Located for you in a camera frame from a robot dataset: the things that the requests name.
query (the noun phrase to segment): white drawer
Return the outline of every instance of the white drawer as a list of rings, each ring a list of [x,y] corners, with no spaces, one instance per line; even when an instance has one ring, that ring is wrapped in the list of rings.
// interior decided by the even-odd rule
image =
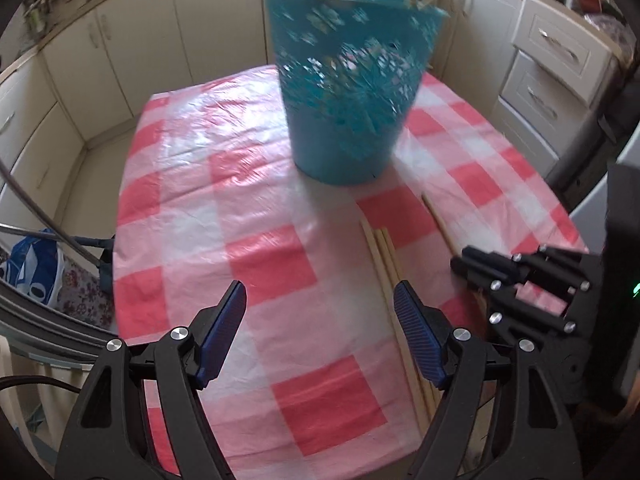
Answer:
[[[612,52],[580,23],[540,0],[524,0],[513,44],[591,105]]]
[[[8,168],[55,103],[38,56],[0,84],[0,157]]]
[[[589,110],[562,83],[521,52],[502,97],[562,155],[573,142]]]
[[[529,161],[535,170],[546,177],[558,161],[554,150],[527,121],[498,98],[490,118],[491,124]]]
[[[53,216],[82,141],[59,104],[47,114],[14,165],[12,175],[45,213]],[[8,186],[0,193],[0,222],[42,229],[35,216]],[[10,249],[20,237],[0,234],[0,244]]]

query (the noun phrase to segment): metal bolt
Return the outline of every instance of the metal bolt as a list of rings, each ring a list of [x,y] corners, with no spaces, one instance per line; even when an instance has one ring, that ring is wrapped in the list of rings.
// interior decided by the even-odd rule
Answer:
[[[528,339],[521,339],[518,346],[524,352],[533,352],[536,349],[536,346]]]
[[[184,339],[188,335],[189,331],[183,326],[171,330],[171,339],[175,339],[176,341],[180,341],[180,339]]]
[[[453,331],[453,337],[458,341],[469,341],[471,339],[471,332],[466,328],[457,328]]]
[[[112,339],[107,343],[107,350],[109,352],[115,352],[116,350],[120,350],[122,347],[122,341],[120,339]]]

